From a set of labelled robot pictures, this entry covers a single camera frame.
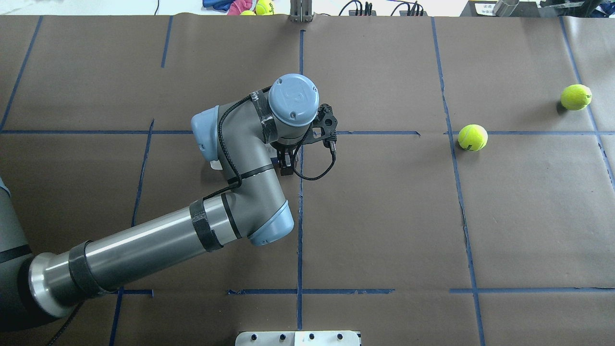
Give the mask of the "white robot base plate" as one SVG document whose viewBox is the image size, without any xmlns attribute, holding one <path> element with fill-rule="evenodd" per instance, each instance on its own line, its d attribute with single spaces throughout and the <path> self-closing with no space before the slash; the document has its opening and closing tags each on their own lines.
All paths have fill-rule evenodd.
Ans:
<svg viewBox="0 0 615 346">
<path fill-rule="evenodd" d="M 360 332 L 333 331 L 255 331 L 241 332 L 235 346 L 361 346 Z"/>
</svg>

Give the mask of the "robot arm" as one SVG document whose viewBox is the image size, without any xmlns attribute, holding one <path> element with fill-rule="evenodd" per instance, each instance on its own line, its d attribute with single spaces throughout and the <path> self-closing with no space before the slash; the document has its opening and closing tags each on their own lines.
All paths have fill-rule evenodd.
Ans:
<svg viewBox="0 0 615 346">
<path fill-rule="evenodd" d="M 1 331 L 67 318 L 77 305 L 238 239 L 290 234 L 270 149 L 295 150 L 319 88 L 289 73 L 200 111 L 184 131 L 1 135 Z"/>
</svg>

